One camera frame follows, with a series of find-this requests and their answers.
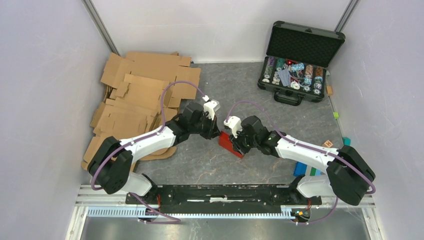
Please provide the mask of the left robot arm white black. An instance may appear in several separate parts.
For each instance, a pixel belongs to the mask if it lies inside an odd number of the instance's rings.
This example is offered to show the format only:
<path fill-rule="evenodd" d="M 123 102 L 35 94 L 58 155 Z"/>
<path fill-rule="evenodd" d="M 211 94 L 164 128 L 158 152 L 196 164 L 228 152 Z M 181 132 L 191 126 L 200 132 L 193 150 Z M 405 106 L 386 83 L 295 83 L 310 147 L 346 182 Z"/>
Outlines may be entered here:
<path fill-rule="evenodd" d="M 145 204 L 153 203 L 157 198 L 153 182 L 145 175 L 132 172 L 131 166 L 153 152 L 186 141 L 190 135 L 200 135 L 207 140 L 218 137 L 216 111 L 219 108 L 217 100 L 204 104 L 191 102 L 182 113 L 155 130 L 128 139 L 107 137 L 87 167 L 93 182 L 109 195 L 122 190 L 136 194 Z"/>

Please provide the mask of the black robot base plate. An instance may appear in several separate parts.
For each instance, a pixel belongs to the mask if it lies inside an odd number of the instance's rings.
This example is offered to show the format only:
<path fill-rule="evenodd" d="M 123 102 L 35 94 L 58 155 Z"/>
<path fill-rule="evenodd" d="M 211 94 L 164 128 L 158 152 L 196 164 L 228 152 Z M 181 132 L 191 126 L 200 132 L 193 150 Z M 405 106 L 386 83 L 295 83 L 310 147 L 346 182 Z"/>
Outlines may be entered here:
<path fill-rule="evenodd" d="M 278 184 L 156 185 L 141 199 L 164 214 L 276 214 L 281 206 L 320 205 L 294 187 Z"/>

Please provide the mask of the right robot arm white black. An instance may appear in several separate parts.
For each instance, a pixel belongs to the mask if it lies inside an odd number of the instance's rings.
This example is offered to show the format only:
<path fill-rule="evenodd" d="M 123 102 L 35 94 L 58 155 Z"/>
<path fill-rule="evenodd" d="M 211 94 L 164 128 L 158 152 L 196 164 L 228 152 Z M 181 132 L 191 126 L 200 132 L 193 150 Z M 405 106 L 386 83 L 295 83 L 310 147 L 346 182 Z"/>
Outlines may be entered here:
<path fill-rule="evenodd" d="M 338 149 L 301 141 L 284 132 L 268 130 L 255 115 L 244 120 L 230 116 L 224 125 L 231 131 L 233 150 L 242 155 L 257 149 L 264 155 L 293 160 L 322 173 L 303 176 L 289 189 L 289 199 L 295 204 L 312 197 L 334 196 L 357 206 L 365 195 L 376 191 L 374 171 L 352 146 Z"/>

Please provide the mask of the red paper box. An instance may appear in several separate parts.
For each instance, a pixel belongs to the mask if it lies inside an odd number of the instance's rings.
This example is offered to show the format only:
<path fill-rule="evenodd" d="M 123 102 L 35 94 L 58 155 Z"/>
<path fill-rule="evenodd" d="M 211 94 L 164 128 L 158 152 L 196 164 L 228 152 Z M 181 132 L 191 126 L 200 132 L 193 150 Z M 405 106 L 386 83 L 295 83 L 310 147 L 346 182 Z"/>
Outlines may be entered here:
<path fill-rule="evenodd" d="M 237 156 L 238 158 L 242 159 L 244 157 L 243 154 L 235 151 L 233 149 L 233 144 L 231 143 L 230 139 L 229 139 L 230 135 L 225 133 L 224 131 L 220 132 L 220 136 L 218 139 L 218 144 L 226 149 L 227 151 L 229 151 L 230 153 L 232 153 L 233 155 Z"/>

